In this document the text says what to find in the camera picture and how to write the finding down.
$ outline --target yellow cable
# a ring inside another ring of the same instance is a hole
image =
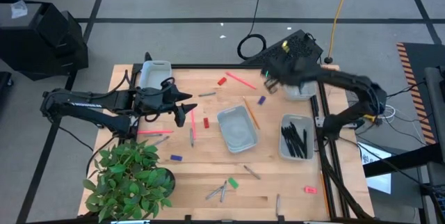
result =
[[[344,0],[340,0],[339,7],[337,8],[337,13],[335,14],[334,24],[332,25],[331,42],[329,44],[329,52],[327,53],[327,57],[331,57],[332,54],[332,45],[334,43],[334,32],[335,28],[337,27],[337,19],[339,18],[341,7],[343,6],[343,1]]]

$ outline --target wooden tabletop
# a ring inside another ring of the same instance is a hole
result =
[[[109,88],[114,88],[122,79],[124,71],[131,72],[131,69],[131,65],[115,65]],[[286,161],[280,157],[278,151],[280,123],[283,115],[292,113],[312,117],[310,102],[286,101],[281,89],[269,95],[263,86],[264,80],[259,76],[258,70],[230,70],[231,73],[256,86],[256,90],[228,77],[225,75],[226,71],[173,70],[178,89],[183,93],[193,95],[184,103],[198,104],[194,109],[197,133],[194,147],[191,147],[189,138],[191,128],[189,113],[182,128],[176,127],[173,114],[163,114],[153,123],[140,121],[139,130],[171,129],[175,131],[170,134],[167,141],[157,146],[160,156],[159,166],[173,172],[176,187],[169,197],[173,207],[165,207],[156,219],[183,220],[185,215],[190,214],[193,220],[273,221],[277,220],[275,203],[279,193],[281,195],[280,215],[284,215],[287,221],[329,220],[323,197],[318,153],[309,161]],[[226,77],[227,81],[219,86],[217,82],[222,77]],[[332,86],[325,86],[325,89],[331,113],[339,113],[348,107],[344,90]],[[216,95],[197,96],[213,91]],[[266,96],[266,101],[260,106],[257,102],[262,95]],[[249,150],[232,154],[223,140],[216,114],[233,106],[245,106],[243,96],[249,102],[259,123],[261,129],[257,131],[259,143]],[[208,129],[204,128],[204,118],[209,119]],[[353,130],[342,130],[341,136],[356,141]],[[107,129],[100,129],[95,150],[110,137],[111,133]],[[148,138],[148,144],[160,138],[162,137]],[[144,136],[139,136],[138,142],[146,139]],[[373,216],[358,148],[352,143],[337,141],[337,150],[345,186],[363,209]],[[182,156],[183,160],[171,161],[172,154]],[[260,174],[261,180],[248,173],[243,165],[247,165]],[[94,166],[91,164],[90,171],[93,170]],[[222,186],[229,177],[233,177],[239,183],[239,187],[234,189],[228,185],[224,202],[220,202],[219,195],[205,200],[206,195]],[[305,193],[305,186],[316,187],[318,193]],[[337,215],[340,216],[338,192],[333,183],[332,189],[336,200]],[[90,193],[91,191],[84,190],[79,214],[88,212],[84,202]]]

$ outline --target red block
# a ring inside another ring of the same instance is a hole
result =
[[[311,186],[305,186],[305,192],[306,193],[316,194],[317,193],[317,188],[314,188],[314,187],[311,187]]]
[[[204,118],[204,128],[209,128],[209,119]]]
[[[218,81],[218,85],[219,86],[223,85],[226,80],[227,79],[225,77],[223,77],[220,81]]]

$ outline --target concrete floor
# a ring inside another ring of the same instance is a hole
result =
[[[35,0],[54,3],[59,10],[69,10],[76,18],[89,18],[95,0]],[[102,0],[97,18],[192,18],[251,17],[256,0]],[[431,18],[445,19],[445,0],[422,0]],[[333,18],[339,0],[261,0],[258,17]],[[345,0],[342,18],[421,19],[414,0]],[[258,23],[254,33],[273,44],[293,31],[310,32],[328,51],[331,24]],[[445,40],[445,25],[435,28]],[[176,24],[94,24],[88,46],[90,67],[77,74],[73,90],[104,92],[113,65],[142,63],[149,51],[156,60],[172,63],[240,63],[238,42],[250,29],[250,23],[176,23]],[[424,24],[339,24],[334,42],[334,63],[343,71],[364,74],[378,82],[388,93],[407,86],[397,42],[432,43]],[[243,53],[253,55],[260,42],[247,42]],[[0,61],[0,70],[13,72]],[[15,86],[1,108],[0,163],[4,164],[0,181],[0,216],[2,223],[17,220],[50,124],[39,107],[43,91],[65,85],[66,77],[32,82],[13,72]],[[409,94],[388,102],[409,117],[416,116]],[[90,123],[64,118],[63,127],[93,145],[97,129]],[[395,128],[416,135],[410,123],[395,120]],[[383,125],[364,134],[377,144],[402,150],[420,147]],[[42,181],[35,196],[31,221],[74,218],[79,207],[85,167],[91,153],[64,132],[57,133]],[[393,205],[372,197],[375,214],[387,221],[413,221],[415,209]]]

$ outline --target potted plant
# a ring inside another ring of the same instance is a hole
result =
[[[97,173],[97,184],[83,181],[92,191],[86,207],[99,214],[99,222],[110,217],[119,221],[142,219],[150,214],[155,218],[159,205],[172,206],[167,197],[173,192],[175,177],[168,169],[156,166],[158,149],[145,142],[131,141],[99,151],[102,159],[94,160],[96,170],[90,176]]]

